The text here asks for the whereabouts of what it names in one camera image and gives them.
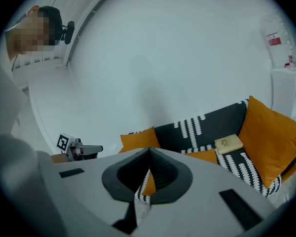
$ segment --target beige book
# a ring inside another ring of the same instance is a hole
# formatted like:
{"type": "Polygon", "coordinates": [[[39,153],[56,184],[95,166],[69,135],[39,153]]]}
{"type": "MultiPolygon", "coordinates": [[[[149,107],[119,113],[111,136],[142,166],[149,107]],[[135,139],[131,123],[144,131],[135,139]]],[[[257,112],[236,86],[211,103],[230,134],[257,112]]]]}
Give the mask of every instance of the beige book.
{"type": "Polygon", "coordinates": [[[243,147],[241,140],[235,134],[215,140],[215,145],[220,155],[235,151],[243,147]]]}

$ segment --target sofa backrest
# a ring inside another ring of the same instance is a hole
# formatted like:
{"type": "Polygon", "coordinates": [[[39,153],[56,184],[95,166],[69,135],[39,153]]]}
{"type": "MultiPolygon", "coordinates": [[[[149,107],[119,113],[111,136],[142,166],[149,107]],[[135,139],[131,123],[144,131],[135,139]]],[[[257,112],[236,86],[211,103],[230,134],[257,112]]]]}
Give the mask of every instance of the sofa backrest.
{"type": "Polygon", "coordinates": [[[213,144],[214,140],[239,134],[247,112],[248,100],[195,118],[155,127],[160,147],[180,153],[213,144]]]}

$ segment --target neck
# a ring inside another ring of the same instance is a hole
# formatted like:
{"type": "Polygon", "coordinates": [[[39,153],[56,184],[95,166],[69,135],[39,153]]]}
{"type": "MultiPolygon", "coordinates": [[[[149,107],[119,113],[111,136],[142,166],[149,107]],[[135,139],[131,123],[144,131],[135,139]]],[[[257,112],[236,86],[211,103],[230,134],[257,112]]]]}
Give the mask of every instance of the neck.
{"type": "Polygon", "coordinates": [[[20,54],[16,44],[16,31],[15,27],[5,31],[6,49],[10,60],[20,54]]]}

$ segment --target sofa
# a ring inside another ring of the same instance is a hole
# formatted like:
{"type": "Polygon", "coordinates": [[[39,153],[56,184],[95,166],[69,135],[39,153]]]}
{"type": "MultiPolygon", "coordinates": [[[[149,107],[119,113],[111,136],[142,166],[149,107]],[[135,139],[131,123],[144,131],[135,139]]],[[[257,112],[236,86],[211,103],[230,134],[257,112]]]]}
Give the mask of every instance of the sofa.
{"type": "MultiPolygon", "coordinates": [[[[155,127],[154,130],[160,148],[179,154],[215,149],[214,140],[230,134],[239,135],[246,117],[247,108],[248,99],[245,99],[201,116],[155,127]]],[[[265,197],[270,197],[279,191],[283,176],[288,173],[291,175],[292,170],[296,170],[295,157],[287,168],[271,183],[269,189],[266,189],[256,167],[244,148],[223,155],[219,155],[217,150],[215,150],[215,153],[217,164],[241,178],[265,197]]],[[[143,195],[143,191],[147,185],[149,175],[150,172],[147,173],[146,178],[135,194],[137,199],[147,203],[149,203],[149,196],[143,195]]]]}

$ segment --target book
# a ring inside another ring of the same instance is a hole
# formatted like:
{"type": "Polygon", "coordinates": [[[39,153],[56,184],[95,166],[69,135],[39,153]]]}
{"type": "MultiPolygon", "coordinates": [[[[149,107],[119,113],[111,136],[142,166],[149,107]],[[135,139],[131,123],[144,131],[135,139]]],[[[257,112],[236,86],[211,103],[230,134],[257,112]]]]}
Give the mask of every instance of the book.
{"type": "Polygon", "coordinates": [[[243,143],[237,135],[232,134],[227,137],[215,140],[215,146],[220,155],[226,154],[243,147],[243,143]]]}

